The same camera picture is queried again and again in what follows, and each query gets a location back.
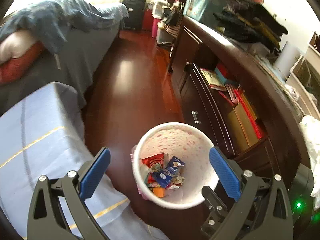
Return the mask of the white shelf unit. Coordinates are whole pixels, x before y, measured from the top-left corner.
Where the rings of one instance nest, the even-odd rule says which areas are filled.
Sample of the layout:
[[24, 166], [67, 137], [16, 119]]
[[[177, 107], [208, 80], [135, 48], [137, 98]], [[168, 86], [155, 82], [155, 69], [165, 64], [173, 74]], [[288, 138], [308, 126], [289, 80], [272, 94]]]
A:
[[291, 68], [285, 84], [297, 94], [296, 102], [303, 113], [319, 120], [319, 52], [314, 46], [308, 45], [305, 55]]

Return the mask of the orange candy wrapper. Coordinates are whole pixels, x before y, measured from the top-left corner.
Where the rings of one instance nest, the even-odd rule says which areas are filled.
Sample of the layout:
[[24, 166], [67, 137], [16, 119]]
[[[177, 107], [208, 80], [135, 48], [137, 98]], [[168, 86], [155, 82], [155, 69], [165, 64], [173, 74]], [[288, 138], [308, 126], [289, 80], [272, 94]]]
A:
[[163, 198], [165, 197], [165, 188], [162, 187], [153, 187], [152, 192], [155, 196], [158, 198]]

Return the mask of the dark blue snack wrapper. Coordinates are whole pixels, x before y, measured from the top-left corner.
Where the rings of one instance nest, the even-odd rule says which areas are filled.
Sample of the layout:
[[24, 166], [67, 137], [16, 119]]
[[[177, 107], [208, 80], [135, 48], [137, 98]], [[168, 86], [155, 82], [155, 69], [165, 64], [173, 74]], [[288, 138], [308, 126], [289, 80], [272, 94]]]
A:
[[158, 172], [153, 172], [152, 177], [159, 183], [160, 187], [166, 188], [184, 166], [185, 162], [181, 161], [178, 157], [173, 156], [167, 166]]

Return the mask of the red and pink folded quilt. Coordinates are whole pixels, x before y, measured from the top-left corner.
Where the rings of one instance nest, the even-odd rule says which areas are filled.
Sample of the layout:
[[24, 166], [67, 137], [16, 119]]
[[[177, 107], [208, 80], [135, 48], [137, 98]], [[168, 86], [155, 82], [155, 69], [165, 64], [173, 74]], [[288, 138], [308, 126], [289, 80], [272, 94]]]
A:
[[1, 43], [1, 85], [21, 78], [45, 47], [30, 31], [19, 30]]

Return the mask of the pile of dark folded clothes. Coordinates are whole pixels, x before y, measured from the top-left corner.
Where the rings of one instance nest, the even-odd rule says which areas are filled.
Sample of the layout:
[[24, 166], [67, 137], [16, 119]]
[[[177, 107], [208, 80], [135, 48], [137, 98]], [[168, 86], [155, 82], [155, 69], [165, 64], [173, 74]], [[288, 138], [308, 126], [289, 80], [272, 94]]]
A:
[[269, 51], [280, 49], [288, 30], [260, 3], [251, 0], [226, 0], [221, 12], [213, 13], [223, 35], [241, 43], [261, 43]]

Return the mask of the white plastic bag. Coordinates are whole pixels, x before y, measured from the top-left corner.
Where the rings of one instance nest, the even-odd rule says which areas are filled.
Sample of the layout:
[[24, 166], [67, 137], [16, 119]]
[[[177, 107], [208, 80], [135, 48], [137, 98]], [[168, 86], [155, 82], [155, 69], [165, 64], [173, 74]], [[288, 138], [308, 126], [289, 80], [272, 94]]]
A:
[[310, 159], [310, 168], [313, 174], [314, 187], [311, 196], [315, 198], [314, 210], [319, 209], [320, 189], [320, 126], [319, 120], [305, 115], [299, 123]]

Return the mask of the blue tablecloth with yellow lines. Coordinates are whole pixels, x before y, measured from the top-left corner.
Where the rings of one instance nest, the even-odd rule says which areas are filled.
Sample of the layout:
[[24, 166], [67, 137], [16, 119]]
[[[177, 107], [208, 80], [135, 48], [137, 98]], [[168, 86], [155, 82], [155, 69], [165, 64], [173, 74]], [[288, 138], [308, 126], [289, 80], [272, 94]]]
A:
[[[36, 90], [1, 117], [1, 209], [22, 238], [38, 178], [61, 178], [91, 160], [76, 90], [52, 82]], [[166, 239], [131, 209], [130, 200], [103, 176], [85, 201], [110, 239]]]

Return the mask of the black suitcase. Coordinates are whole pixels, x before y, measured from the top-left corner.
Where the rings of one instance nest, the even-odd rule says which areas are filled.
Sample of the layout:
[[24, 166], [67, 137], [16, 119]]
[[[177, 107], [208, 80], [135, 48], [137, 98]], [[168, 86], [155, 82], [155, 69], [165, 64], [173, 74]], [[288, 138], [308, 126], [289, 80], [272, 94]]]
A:
[[124, 19], [124, 29], [141, 30], [146, 0], [123, 0], [129, 16]]

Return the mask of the red snack packet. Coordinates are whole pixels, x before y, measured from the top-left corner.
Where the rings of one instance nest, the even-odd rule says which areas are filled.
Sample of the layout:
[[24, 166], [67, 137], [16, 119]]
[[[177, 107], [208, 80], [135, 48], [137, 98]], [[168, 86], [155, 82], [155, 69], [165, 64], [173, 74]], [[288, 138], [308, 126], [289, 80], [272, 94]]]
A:
[[150, 172], [158, 172], [164, 166], [164, 153], [146, 157], [142, 159], [142, 163], [150, 169]]

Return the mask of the blue patterned blanket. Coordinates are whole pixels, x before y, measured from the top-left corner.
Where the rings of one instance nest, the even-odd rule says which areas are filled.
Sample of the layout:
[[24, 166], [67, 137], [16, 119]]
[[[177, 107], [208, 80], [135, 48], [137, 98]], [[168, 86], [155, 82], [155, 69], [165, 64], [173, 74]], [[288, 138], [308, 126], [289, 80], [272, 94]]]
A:
[[1, 41], [18, 30], [28, 30], [52, 54], [67, 41], [71, 28], [84, 32], [107, 29], [129, 16], [123, 3], [95, 7], [85, 0], [46, 0], [15, 12], [1, 27]]

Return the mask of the red book on shelf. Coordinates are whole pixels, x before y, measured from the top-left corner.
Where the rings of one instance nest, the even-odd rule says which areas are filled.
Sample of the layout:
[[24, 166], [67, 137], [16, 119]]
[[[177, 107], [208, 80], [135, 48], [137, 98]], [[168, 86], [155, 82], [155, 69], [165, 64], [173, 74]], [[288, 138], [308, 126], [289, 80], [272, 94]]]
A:
[[207, 70], [204, 68], [200, 68], [200, 72], [207, 81], [208, 85], [211, 89], [219, 90], [222, 92], [226, 92], [227, 89], [225, 85], [222, 83], [222, 81], [219, 79], [216, 72], [212, 72], [211, 70]]

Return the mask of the teal shopping bag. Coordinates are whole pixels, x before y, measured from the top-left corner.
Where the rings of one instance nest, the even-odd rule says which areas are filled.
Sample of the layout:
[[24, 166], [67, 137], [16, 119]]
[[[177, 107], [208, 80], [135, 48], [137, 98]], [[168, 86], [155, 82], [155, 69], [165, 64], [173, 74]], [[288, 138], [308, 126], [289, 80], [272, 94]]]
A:
[[187, 0], [183, 14], [210, 28], [216, 28], [219, 21], [214, 14], [221, 14], [226, 0]]

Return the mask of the dark wooden cabinet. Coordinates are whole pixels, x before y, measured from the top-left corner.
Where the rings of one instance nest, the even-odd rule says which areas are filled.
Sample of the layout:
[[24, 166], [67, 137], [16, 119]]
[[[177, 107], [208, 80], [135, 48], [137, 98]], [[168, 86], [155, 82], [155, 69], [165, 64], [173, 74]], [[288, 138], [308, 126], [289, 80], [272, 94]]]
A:
[[[200, 68], [216, 72], [227, 91], [211, 89]], [[185, 16], [169, 71], [185, 122], [243, 169], [279, 174], [290, 183], [299, 165], [310, 166], [302, 112], [253, 56], [227, 38]]]

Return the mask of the white pink-dotted trash bin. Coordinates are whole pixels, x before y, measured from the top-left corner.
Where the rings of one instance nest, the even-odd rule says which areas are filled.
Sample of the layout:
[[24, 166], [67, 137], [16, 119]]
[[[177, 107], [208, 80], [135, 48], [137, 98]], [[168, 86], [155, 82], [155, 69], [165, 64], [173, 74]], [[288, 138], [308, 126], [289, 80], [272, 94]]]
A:
[[132, 154], [140, 194], [167, 209], [184, 210], [204, 202], [202, 188], [215, 189], [217, 174], [209, 162], [212, 141], [199, 129], [180, 122], [147, 131]]

